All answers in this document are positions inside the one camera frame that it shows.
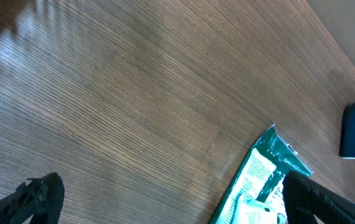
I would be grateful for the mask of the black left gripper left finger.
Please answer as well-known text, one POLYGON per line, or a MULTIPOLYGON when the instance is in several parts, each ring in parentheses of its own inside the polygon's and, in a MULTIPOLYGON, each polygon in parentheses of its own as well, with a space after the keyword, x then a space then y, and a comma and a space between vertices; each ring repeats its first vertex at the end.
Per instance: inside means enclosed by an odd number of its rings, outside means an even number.
POLYGON ((30 178, 16 191, 0 200, 0 223, 58 224, 65 187, 61 176, 51 172, 41 178, 30 178))

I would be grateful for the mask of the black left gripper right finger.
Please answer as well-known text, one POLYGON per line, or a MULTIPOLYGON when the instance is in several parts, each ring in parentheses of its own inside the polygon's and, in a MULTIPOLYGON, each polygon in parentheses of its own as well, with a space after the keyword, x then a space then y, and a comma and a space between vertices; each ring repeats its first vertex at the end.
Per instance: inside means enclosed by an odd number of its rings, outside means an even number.
POLYGON ((283 180, 283 201, 289 224, 355 224, 355 204, 296 171, 283 180))

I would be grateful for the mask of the green 3M gloves packet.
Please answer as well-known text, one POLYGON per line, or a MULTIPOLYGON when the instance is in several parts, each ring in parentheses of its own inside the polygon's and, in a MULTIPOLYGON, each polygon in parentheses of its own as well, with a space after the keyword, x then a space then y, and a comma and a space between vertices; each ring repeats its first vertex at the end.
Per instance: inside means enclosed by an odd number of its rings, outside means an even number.
POLYGON ((249 149, 209 222, 231 223, 240 195, 270 204, 286 215, 283 180, 291 170, 307 177, 313 174, 272 125, 249 149))

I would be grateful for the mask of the light green wipes pack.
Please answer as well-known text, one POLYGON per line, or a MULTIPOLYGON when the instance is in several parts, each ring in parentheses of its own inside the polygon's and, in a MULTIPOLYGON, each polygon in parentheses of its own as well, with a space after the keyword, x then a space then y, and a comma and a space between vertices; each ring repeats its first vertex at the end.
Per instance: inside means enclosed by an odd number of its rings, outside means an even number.
POLYGON ((286 215, 270 204, 240 195, 231 224, 285 224, 286 215))

